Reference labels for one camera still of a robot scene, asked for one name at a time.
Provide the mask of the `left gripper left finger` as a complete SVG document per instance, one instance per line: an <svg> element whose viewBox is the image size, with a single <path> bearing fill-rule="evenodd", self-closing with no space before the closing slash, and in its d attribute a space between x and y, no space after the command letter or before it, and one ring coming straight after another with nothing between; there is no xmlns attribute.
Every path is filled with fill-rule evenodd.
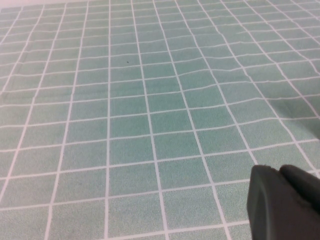
<svg viewBox="0 0 320 240"><path fill-rule="evenodd" d="M318 240L320 214L267 165L251 169L247 214L254 240Z"/></svg>

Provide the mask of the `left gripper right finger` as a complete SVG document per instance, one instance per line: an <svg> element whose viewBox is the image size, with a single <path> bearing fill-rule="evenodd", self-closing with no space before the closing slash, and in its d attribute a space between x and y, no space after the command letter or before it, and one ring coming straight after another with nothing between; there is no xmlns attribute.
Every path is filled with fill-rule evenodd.
<svg viewBox="0 0 320 240"><path fill-rule="evenodd" d="M279 172L294 190L320 214L320 179L289 164L281 166Z"/></svg>

